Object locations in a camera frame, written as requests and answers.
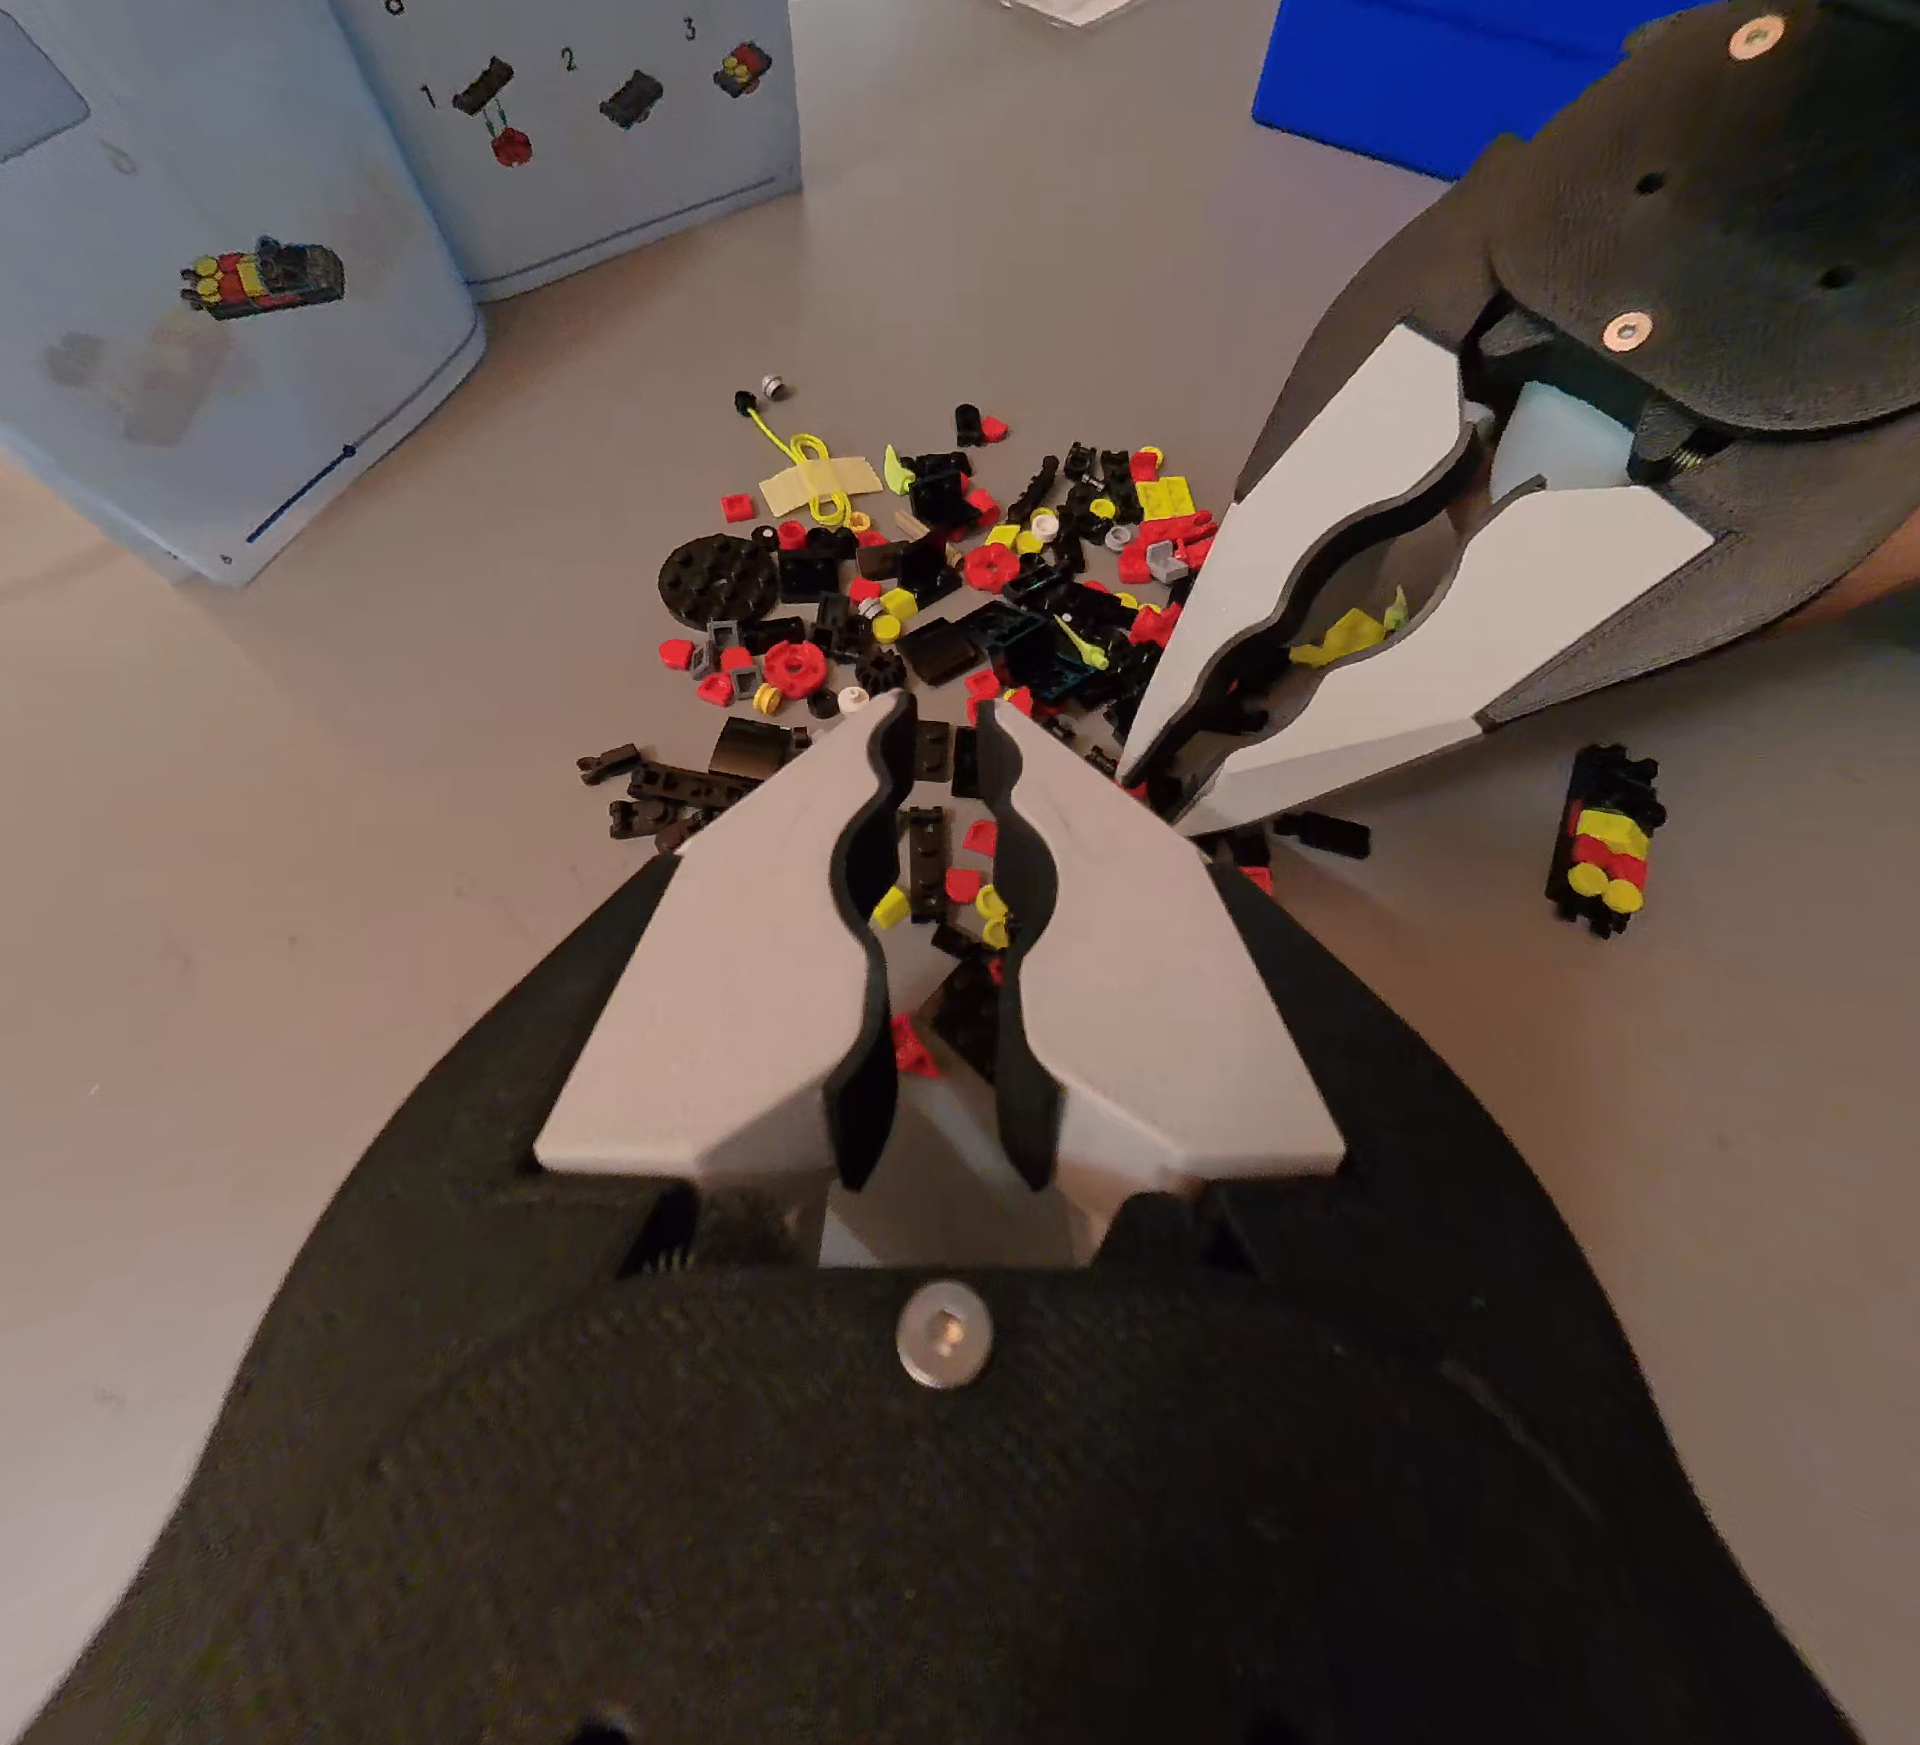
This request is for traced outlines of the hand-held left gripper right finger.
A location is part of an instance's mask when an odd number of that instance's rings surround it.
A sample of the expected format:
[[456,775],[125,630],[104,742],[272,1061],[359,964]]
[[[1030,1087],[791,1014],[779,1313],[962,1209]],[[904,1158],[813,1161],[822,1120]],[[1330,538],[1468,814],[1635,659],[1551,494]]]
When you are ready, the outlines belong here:
[[1239,935],[1277,914],[1009,701],[978,714],[1009,905],[997,1135],[1030,1188],[1191,1194],[1333,1172],[1344,1135]]

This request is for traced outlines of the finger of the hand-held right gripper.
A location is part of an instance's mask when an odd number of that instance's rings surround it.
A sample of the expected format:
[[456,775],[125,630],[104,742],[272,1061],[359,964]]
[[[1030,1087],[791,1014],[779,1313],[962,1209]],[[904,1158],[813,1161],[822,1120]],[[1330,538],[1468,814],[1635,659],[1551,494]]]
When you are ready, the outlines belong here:
[[1422,508],[1473,473],[1480,436],[1457,350],[1399,320],[1233,497],[1140,694],[1121,782],[1165,768],[1226,694],[1238,659],[1284,648],[1290,611],[1344,555],[1400,520],[1421,525]]
[[1263,822],[1482,731],[1516,684],[1714,545],[1648,487],[1513,494],[1387,648],[1339,662],[1269,737],[1223,757],[1182,833]]

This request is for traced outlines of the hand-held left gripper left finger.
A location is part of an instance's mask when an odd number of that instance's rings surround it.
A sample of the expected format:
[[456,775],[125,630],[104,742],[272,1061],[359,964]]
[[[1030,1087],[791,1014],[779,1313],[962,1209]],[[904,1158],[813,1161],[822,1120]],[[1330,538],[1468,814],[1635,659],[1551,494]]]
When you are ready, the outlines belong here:
[[648,865],[650,914],[551,1110],[551,1172],[865,1188],[899,1100],[874,907],[918,706],[888,691]]

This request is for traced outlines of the pile of lego pieces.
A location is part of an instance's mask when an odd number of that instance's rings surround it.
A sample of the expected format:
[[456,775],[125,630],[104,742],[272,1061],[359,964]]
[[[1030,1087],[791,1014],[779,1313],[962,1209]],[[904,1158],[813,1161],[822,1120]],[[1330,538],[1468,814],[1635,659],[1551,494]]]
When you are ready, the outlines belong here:
[[1168,651],[1223,522],[1158,443],[1069,443],[1000,499],[978,451],[1009,423],[962,405],[944,451],[881,464],[770,423],[784,376],[731,406],[779,451],[759,491],[720,497],[720,530],[662,555],[659,598],[675,624],[659,659],[720,714],[698,767],[639,742],[581,757],[611,790],[611,838],[675,853],[813,731],[892,694],[918,701],[916,786],[937,804],[899,814],[904,883],[874,912],[952,964],[916,1015],[896,1015],[899,1071],[942,1067],[931,1039],[978,1081],[997,1075],[997,994],[1014,914],[994,884],[997,824],[978,786],[978,710],[1029,714],[1119,776],[1148,679]]

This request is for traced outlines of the partly built lego model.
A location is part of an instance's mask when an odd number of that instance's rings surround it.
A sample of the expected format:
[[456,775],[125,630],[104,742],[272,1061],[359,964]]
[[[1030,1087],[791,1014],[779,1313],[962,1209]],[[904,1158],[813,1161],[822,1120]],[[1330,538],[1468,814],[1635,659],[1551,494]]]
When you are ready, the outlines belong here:
[[1663,822],[1660,763],[1623,742],[1585,742],[1543,884],[1556,914],[1585,922],[1599,941],[1617,939],[1644,912],[1648,853]]

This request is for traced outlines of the lego instruction booklet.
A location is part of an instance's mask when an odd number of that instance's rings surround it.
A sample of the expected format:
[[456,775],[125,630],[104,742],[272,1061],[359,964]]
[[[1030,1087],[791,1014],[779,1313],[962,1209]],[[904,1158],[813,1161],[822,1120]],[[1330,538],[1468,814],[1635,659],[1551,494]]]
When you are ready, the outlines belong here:
[[790,0],[5,0],[5,456],[238,585],[487,301],[796,185]]

